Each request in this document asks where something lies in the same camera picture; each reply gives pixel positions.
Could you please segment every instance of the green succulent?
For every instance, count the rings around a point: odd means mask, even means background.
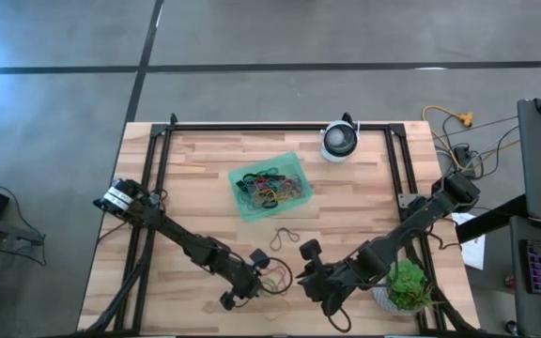
[[[418,310],[431,305],[431,289],[425,278],[423,270],[408,259],[397,262],[398,274],[395,278],[395,269],[388,273],[390,284],[388,293],[390,300],[400,310]]]

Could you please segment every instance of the white pot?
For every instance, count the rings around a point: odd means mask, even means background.
[[[380,284],[385,284],[386,280],[383,278],[381,281],[379,281]],[[390,300],[390,295],[387,292],[387,287],[373,287],[371,290],[373,291],[373,297],[375,297],[375,301],[379,304],[383,310],[389,312],[390,314],[394,315],[415,315],[419,311],[423,310],[423,308],[418,310],[400,310],[397,306]]]

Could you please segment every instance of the potted plant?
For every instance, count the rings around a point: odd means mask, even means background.
[[[374,287],[373,296],[377,303],[387,312],[398,315],[414,315],[431,305],[431,289],[423,270],[408,259],[397,262],[398,273],[392,267],[381,284],[385,287]]]

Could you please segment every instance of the black metal frame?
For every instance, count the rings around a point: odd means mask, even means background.
[[[154,124],[151,126],[149,135],[149,143],[147,145],[147,154],[145,160],[144,171],[142,175],[142,184],[147,186],[150,179],[150,172],[153,163],[153,156],[156,148],[157,140],[160,136],[164,136],[162,143],[162,153],[158,175],[156,178],[155,191],[161,192],[163,187],[165,166],[168,160],[170,151],[170,138],[173,131],[318,131],[326,127],[325,123],[236,123],[236,124],[180,124],[177,123],[177,119],[174,115],[171,117],[170,124]],[[400,222],[404,221],[407,217],[406,210],[399,204],[399,195],[404,193],[402,188],[402,181],[400,179],[400,173],[397,163],[394,147],[394,137],[397,137],[401,146],[403,163],[408,180],[409,193],[417,193],[417,185],[414,176],[414,170],[412,167],[412,159],[410,158],[409,144],[407,140],[406,130],[403,124],[361,124],[361,131],[382,131],[385,136],[385,143],[387,148],[388,160],[390,163],[390,170],[392,174],[392,180],[394,183],[394,198],[396,207],[398,209],[398,216]],[[131,231],[131,239],[129,242],[129,248],[127,251],[127,260],[125,263],[125,270],[123,275],[123,282],[127,280],[131,271],[135,265],[135,258],[137,253],[137,247],[139,242],[141,229],[134,227]],[[143,319],[143,311],[145,306],[145,298],[147,293],[147,278],[149,274],[149,262],[151,260],[151,252],[153,250],[153,243],[155,238],[154,230],[147,230],[146,244],[144,254],[149,254],[149,260],[147,266],[140,277],[139,287],[137,290],[135,309],[133,314],[133,321],[130,329],[125,329],[125,315],[127,309],[126,300],[119,306],[116,311],[116,320],[114,324],[114,331],[120,334],[139,334],[141,329],[141,322]],[[421,249],[423,252],[424,265],[427,275],[434,279],[436,278],[433,260],[431,258],[431,252],[427,238],[421,238]],[[408,247],[408,250],[414,250],[412,245]],[[433,306],[433,314],[437,325],[437,330],[446,330],[444,313],[440,306]],[[427,319],[425,312],[421,312],[417,315],[417,321],[420,330],[426,330]]]

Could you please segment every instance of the white paper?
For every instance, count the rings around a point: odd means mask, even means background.
[[[474,219],[475,216],[468,212],[452,213],[452,219],[458,224]],[[486,235],[470,240],[462,244],[462,260],[466,266],[471,268],[484,269],[484,253],[486,250]]]

